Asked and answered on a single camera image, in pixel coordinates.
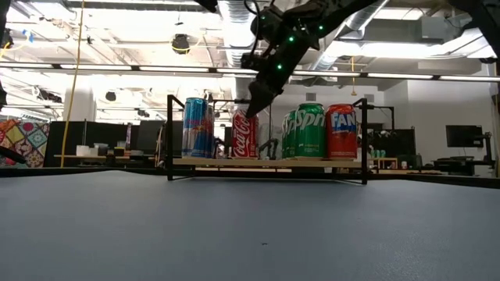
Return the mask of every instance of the red bull can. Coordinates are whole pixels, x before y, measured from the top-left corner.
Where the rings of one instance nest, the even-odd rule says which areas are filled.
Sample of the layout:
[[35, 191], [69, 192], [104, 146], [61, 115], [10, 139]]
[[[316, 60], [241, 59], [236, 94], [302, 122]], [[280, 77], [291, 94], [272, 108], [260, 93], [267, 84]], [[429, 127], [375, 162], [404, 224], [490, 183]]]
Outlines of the red bull can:
[[203, 98], [188, 98], [184, 106], [182, 158], [206, 158], [208, 103]]
[[206, 117], [205, 117], [205, 129], [206, 129], [206, 158], [213, 158], [213, 150], [215, 147], [214, 144], [214, 126], [215, 126], [215, 121], [216, 121], [216, 116], [215, 112], [213, 111], [213, 106], [209, 105], [208, 110], [206, 111]]

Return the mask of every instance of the ceiling light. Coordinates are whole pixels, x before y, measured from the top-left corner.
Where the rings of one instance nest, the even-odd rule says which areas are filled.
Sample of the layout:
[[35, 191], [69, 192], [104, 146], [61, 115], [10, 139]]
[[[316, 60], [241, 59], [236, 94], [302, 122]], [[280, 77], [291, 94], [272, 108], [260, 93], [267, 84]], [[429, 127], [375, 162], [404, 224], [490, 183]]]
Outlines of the ceiling light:
[[[63, 69], [76, 69], [77, 65], [61, 65]], [[80, 65], [82, 70], [132, 70], [130, 66], [100, 66], [100, 65]]]
[[432, 75], [420, 75], [420, 74], [396, 74], [396, 73], [368, 73], [368, 77], [371, 78], [395, 78], [395, 79], [432, 79]]
[[163, 66], [141, 66], [142, 71], [163, 71], [163, 72], [186, 72], [186, 73], [207, 73], [206, 67], [163, 67]]
[[446, 76], [439, 77], [439, 80], [447, 81], [475, 81], [475, 82], [500, 82], [500, 77], [487, 76]]
[[389, 59], [425, 59], [435, 55], [435, 48], [426, 44], [366, 43], [362, 56]]
[[323, 76], [323, 77], [359, 77], [360, 73], [340, 72], [340, 71], [308, 71], [295, 70], [293, 75], [302, 76]]
[[52, 68], [48, 63], [0, 62], [0, 67], [9, 68]]
[[69, 10], [62, 0], [50, 2], [30, 2], [47, 19], [76, 20], [77, 13]]
[[257, 74], [255, 70], [251, 69], [217, 69], [217, 72], [230, 74]]

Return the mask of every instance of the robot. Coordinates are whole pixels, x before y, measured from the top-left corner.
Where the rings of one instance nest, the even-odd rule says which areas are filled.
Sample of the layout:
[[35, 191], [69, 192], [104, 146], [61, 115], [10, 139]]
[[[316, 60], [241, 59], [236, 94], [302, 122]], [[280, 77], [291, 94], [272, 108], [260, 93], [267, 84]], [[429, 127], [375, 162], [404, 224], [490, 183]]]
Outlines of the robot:
[[[210, 12], [216, 12], [217, 0], [195, 0]], [[377, 0], [310, 0], [304, 5], [280, 11], [273, 2], [252, 22], [257, 40], [269, 43], [261, 55], [244, 54], [241, 67], [258, 72], [248, 89], [252, 100], [250, 118], [269, 106], [283, 92], [283, 86], [309, 48], [320, 49], [319, 39], [335, 30], [351, 14]], [[500, 0], [448, 0], [467, 12], [479, 27], [497, 57], [500, 57]]]

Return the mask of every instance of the soda can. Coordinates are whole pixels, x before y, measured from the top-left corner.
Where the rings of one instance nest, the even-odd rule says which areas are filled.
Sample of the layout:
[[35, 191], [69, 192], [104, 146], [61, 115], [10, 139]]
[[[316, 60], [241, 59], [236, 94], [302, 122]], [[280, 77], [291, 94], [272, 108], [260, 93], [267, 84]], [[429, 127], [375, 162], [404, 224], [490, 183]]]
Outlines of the soda can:
[[287, 158], [287, 116], [284, 117], [283, 122], [281, 123], [281, 129], [283, 130], [283, 134], [281, 135], [281, 158]]
[[233, 116], [233, 149], [232, 158], [257, 159], [259, 147], [257, 145], [257, 129], [259, 117], [250, 119], [245, 117], [246, 110], [238, 109]]
[[327, 157], [331, 160], [358, 157], [356, 112], [352, 105], [331, 105], [328, 108]]
[[296, 110], [290, 111], [283, 120], [283, 159], [295, 157], [295, 114]]
[[325, 157], [325, 111], [321, 104], [301, 104], [295, 116], [295, 158], [321, 160]]
[[205, 129], [206, 129], [206, 158], [213, 158], [213, 149], [214, 149], [214, 126], [215, 126], [215, 112], [213, 111], [213, 107], [209, 105], [209, 108], [206, 112], [206, 120], [205, 120]]
[[208, 103], [203, 98], [188, 98], [184, 106], [182, 158], [205, 158]]

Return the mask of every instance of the green can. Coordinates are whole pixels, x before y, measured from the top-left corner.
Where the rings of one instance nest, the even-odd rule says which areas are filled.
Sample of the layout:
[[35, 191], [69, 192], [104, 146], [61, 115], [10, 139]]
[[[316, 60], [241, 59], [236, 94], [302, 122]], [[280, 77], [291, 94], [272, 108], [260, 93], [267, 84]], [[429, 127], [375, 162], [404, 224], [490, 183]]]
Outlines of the green can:
[[321, 104], [301, 104], [295, 117], [295, 157], [321, 160], [325, 156], [325, 111]]
[[295, 110], [290, 111], [283, 120], [283, 159], [295, 157]]

